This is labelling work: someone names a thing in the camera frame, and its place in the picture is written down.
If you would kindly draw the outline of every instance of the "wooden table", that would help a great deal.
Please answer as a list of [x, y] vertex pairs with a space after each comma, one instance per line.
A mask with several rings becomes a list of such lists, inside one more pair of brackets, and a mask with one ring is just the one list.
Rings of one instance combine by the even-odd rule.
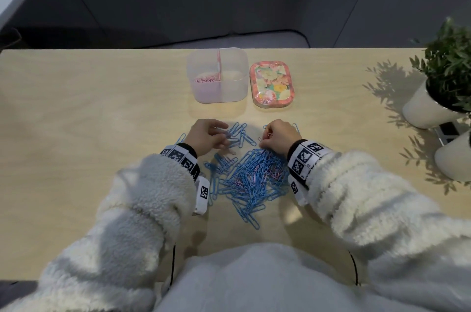
[[[197, 118], [247, 122], [281, 118], [306, 138], [360, 149], [443, 210], [471, 216], [469, 186], [433, 166], [438, 140], [404, 124], [400, 109], [423, 80], [409, 56], [420, 49], [250, 49], [249, 62], [290, 67], [296, 99], [284, 109], [240, 102], [200, 104], [185, 75], [190, 50], [11, 50], [0, 55], [0, 279], [37, 279], [45, 264], [93, 225], [120, 167], [172, 144]], [[242, 222], [228, 200], [192, 217], [178, 242], [184, 257], [259, 241], [306, 250], [354, 279], [348, 252], [292, 197]], [[160, 278], [170, 270], [162, 261]]]

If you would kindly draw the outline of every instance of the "pile of paper clips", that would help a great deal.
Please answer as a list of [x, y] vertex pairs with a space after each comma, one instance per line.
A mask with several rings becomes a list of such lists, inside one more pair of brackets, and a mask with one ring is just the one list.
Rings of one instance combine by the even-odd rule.
[[[245, 132], [246, 127], [247, 124], [236, 123], [227, 131], [228, 136], [230, 135], [230, 148], [242, 148], [245, 142], [257, 145]], [[177, 143], [184, 139], [185, 134], [182, 134]], [[266, 208], [264, 202], [286, 195], [289, 171], [285, 158], [262, 149], [252, 149], [240, 160], [237, 157], [230, 159], [219, 153], [214, 158], [215, 163], [204, 163], [211, 172], [208, 204], [212, 206], [218, 196], [224, 195], [232, 201], [244, 222], [250, 223], [256, 230], [260, 229], [253, 214]]]

